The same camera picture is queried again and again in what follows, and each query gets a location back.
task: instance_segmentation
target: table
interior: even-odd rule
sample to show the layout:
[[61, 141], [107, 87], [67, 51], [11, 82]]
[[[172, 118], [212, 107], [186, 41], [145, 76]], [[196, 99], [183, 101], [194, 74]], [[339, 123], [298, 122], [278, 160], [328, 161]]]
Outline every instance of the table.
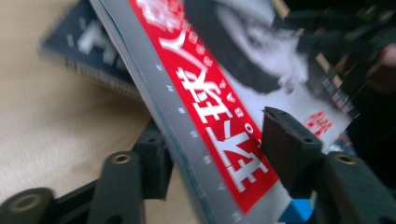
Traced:
[[[75, 3], [0, 2], [0, 202], [37, 187], [59, 197], [91, 182], [150, 119], [143, 103], [38, 56], [39, 41]], [[198, 223], [175, 169], [167, 201], [145, 204], [147, 223]]]

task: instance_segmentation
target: book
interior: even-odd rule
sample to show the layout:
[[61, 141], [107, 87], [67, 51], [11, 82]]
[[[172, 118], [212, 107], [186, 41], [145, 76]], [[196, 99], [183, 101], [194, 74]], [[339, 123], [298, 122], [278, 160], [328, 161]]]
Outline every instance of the book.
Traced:
[[55, 59], [75, 74], [141, 101], [125, 64], [88, 0], [80, 0], [40, 45], [41, 56]]
[[[261, 2], [274, 17], [271, 4]], [[323, 152], [352, 120], [315, 85], [322, 74], [296, 51], [298, 37], [264, 29], [264, 39], [253, 38], [262, 34], [260, 21], [211, 0], [91, 3], [165, 135], [198, 217], [278, 221], [291, 198], [260, 149], [262, 110], [297, 118]]]

